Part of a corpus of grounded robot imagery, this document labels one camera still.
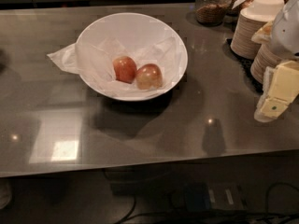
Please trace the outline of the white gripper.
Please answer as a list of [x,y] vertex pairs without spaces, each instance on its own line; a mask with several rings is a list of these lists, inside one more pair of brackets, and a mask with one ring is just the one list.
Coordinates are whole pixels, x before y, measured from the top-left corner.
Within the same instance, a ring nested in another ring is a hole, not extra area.
[[[257,44],[268,44],[277,56],[299,59],[299,0],[289,0],[277,14],[251,38]],[[263,95],[254,113],[260,122],[277,119],[299,95],[299,62],[287,61],[275,68],[267,67],[263,76]]]

